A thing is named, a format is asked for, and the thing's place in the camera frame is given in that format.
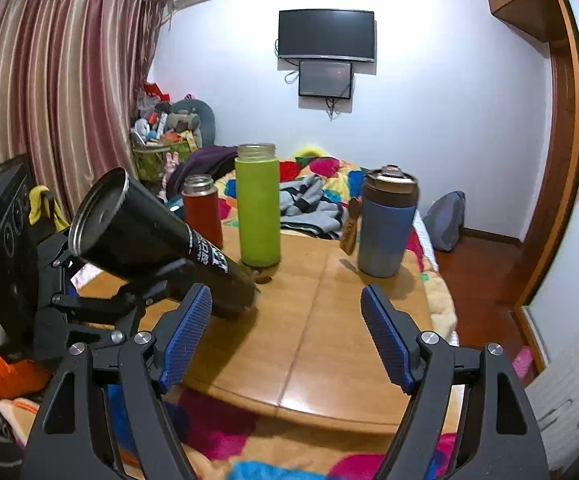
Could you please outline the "black thermos bottle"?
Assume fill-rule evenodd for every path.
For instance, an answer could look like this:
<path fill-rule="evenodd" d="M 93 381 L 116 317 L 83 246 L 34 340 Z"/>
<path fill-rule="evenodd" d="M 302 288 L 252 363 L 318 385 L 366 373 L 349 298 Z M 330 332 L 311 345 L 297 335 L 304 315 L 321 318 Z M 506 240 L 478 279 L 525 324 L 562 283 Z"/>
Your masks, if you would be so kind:
<path fill-rule="evenodd" d="M 256 301 L 250 275 L 120 167 L 85 195 L 70 226 L 69 250 L 128 282 L 189 262 L 186 280 L 207 285 L 223 315 L 241 314 Z"/>

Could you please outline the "small black wall monitor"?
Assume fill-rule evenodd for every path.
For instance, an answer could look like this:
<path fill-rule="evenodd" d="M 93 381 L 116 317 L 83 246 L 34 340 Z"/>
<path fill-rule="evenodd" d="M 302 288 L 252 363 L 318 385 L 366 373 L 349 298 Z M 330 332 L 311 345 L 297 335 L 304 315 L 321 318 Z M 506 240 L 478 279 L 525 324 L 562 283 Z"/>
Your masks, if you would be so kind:
<path fill-rule="evenodd" d="M 350 62 L 302 60 L 299 63 L 298 96 L 350 100 L 353 66 Z"/>

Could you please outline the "red thermos bottle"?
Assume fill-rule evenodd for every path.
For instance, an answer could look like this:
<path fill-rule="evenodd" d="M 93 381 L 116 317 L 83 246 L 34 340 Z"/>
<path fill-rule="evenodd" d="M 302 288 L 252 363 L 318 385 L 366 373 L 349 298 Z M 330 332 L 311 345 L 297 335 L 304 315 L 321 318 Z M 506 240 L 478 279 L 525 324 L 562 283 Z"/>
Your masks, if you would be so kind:
<path fill-rule="evenodd" d="M 209 174 L 193 174 L 183 183 L 185 222 L 218 248 L 223 247 L 218 189 Z"/>

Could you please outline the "striped red gold curtain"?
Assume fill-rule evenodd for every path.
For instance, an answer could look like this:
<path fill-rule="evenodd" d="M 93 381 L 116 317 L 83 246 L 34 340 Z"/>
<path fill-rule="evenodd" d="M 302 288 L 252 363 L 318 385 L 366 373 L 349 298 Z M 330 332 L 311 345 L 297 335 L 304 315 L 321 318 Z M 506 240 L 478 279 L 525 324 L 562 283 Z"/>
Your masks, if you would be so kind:
<path fill-rule="evenodd" d="M 0 164 L 30 158 L 74 214 L 112 168 L 134 169 L 131 120 L 167 0 L 0 0 Z"/>

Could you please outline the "green tall bottle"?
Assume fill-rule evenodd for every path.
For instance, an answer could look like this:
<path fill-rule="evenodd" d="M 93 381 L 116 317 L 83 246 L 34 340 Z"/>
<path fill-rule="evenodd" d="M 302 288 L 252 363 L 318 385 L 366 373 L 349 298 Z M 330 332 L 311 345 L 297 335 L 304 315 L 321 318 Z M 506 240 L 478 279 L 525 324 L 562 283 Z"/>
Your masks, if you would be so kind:
<path fill-rule="evenodd" d="M 240 258 L 252 268 L 280 262 L 280 161 L 275 145 L 248 143 L 235 159 Z"/>

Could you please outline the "wall-mounted black television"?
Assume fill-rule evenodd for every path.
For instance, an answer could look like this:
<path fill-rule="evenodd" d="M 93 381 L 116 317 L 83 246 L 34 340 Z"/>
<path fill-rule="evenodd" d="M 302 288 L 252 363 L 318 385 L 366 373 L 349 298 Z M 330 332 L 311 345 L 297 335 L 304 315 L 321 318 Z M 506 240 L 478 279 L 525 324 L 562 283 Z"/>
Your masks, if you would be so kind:
<path fill-rule="evenodd" d="M 278 12 L 280 58 L 324 58 L 375 62 L 375 18 L 371 11 L 297 9 Z"/>

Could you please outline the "green basket of toys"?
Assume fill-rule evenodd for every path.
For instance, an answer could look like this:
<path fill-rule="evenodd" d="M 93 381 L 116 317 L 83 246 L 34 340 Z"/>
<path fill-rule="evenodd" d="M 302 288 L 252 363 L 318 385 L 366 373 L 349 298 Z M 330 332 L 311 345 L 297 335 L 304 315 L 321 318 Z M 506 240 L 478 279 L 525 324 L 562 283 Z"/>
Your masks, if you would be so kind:
<path fill-rule="evenodd" d="M 135 171 L 144 183 L 160 182 L 171 168 L 216 139 L 212 108 L 191 96 L 172 103 L 142 93 L 137 113 L 130 140 Z"/>

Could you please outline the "dark purple garment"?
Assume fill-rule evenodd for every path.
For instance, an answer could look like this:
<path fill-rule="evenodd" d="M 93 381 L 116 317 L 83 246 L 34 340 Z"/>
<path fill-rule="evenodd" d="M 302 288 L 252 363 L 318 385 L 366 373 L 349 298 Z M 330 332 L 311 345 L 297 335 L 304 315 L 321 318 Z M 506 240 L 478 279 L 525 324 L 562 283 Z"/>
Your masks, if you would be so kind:
<path fill-rule="evenodd" d="M 213 180 L 221 179 L 235 169 L 236 156 L 236 146 L 211 145 L 198 148 L 173 170 L 166 186 L 167 200 L 182 194 L 187 177 L 209 174 Z"/>

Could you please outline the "wooden tag on mug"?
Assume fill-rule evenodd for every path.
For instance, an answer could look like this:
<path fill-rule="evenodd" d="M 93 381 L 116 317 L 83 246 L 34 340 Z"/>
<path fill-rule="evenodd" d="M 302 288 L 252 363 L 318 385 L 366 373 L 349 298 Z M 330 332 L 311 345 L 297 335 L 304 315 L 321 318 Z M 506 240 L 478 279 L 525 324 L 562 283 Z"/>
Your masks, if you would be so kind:
<path fill-rule="evenodd" d="M 348 204 L 348 218 L 341 231 L 339 245 L 348 256 L 355 251 L 358 237 L 358 222 L 362 212 L 362 198 L 353 197 Z"/>

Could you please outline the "white suitcase with stickers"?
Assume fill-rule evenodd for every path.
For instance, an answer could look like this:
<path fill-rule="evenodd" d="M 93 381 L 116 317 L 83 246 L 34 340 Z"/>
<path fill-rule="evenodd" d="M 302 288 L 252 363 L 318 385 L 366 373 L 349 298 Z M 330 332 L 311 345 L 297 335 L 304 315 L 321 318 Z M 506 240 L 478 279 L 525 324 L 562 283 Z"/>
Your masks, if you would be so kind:
<path fill-rule="evenodd" d="M 547 464 L 562 474 L 579 455 L 579 328 L 526 392 Z"/>

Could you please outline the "blue grey travel mug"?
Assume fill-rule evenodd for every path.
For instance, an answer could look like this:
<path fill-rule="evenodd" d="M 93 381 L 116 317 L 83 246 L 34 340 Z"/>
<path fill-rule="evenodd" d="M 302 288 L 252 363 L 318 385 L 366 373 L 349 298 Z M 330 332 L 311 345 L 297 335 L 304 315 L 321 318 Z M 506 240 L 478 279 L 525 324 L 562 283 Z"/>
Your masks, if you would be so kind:
<path fill-rule="evenodd" d="M 397 274 L 413 229 L 419 181 L 397 165 L 370 171 L 362 184 L 359 269 L 373 278 Z"/>

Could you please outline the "grey backpack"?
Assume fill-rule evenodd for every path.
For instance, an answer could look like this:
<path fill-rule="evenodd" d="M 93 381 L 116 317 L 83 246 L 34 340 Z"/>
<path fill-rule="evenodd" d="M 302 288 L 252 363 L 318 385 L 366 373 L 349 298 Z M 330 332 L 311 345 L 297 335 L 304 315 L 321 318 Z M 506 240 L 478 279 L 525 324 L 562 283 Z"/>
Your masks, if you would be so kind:
<path fill-rule="evenodd" d="M 440 252 L 452 252 L 461 237 L 465 220 L 466 196 L 453 191 L 436 200 L 423 218 L 431 245 Z"/>

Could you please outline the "grey striped clothing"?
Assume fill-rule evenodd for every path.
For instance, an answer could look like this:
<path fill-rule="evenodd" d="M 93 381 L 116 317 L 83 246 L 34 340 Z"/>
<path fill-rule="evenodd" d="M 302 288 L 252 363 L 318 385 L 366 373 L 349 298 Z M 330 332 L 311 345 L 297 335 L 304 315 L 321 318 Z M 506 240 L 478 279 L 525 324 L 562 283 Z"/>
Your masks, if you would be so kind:
<path fill-rule="evenodd" d="M 280 184 L 280 228 L 322 240 L 340 240 L 347 208 L 325 194 L 317 174 Z"/>

